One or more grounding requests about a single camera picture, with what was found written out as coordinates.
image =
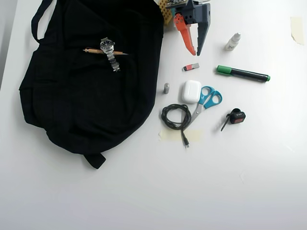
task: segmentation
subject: gray wall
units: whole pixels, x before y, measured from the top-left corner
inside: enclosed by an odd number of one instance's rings
[[[17,0],[0,0],[0,88],[9,48]]]

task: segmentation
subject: tape piece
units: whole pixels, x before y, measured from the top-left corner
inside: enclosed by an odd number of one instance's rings
[[[203,130],[186,130],[184,131],[186,137],[191,142],[200,142],[203,136]],[[180,130],[172,130],[162,128],[159,137],[161,141],[182,141]]]
[[[291,17],[291,35],[293,40],[300,45],[304,45],[304,29],[301,17]]]

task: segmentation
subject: scissor blade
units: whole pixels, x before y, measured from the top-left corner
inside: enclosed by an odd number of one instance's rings
[[[190,124],[192,124],[193,121],[198,117],[198,115],[201,114],[201,111],[202,111],[202,104],[198,104],[195,112],[193,113]]]

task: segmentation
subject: green marker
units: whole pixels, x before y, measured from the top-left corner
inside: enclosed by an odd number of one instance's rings
[[[240,69],[234,69],[227,66],[218,66],[216,71],[221,74],[225,74],[227,76],[236,76],[251,80],[256,80],[260,82],[267,82],[271,79],[269,75],[261,74],[261,73],[254,73],[250,71],[240,70]]]

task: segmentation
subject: blue scissors handle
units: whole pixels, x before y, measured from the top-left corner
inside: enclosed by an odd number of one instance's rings
[[[209,89],[208,95],[204,95],[204,94],[202,93],[202,90],[203,90],[203,89]],[[208,97],[211,96],[211,94],[214,93],[214,91],[215,91],[215,89],[212,88],[211,86],[202,87],[202,89],[201,89],[201,99],[200,99],[199,104],[205,104],[205,101],[208,99]]]
[[[204,95],[204,94],[202,93],[202,90],[203,90],[203,89],[209,89],[208,95]],[[218,97],[219,97],[219,101],[218,101],[217,103],[215,103],[215,102],[213,101],[213,97],[214,97],[214,96],[218,96]],[[210,100],[209,100],[206,104],[204,104],[204,103],[206,102],[206,100],[207,100],[209,97],[211,97]],[[211,87],[211,86],[205,86],[205,87],[203,87],[203,88],[201,89],[201,99],[200,99],[200,101],[199,101],[199,104],[204,104],[203,107],[205,107],[205,109],[208,109],[208,108],[210,108],[210,107],[212,107],[212,106],[215,106],[215,105],[220,104],[220,103],[222,102],[222,100],[223,100],[223,97],[222,97],[222,95],[220,94],[220,92],[215,91],[215,89],[214,89],[213,87]]]

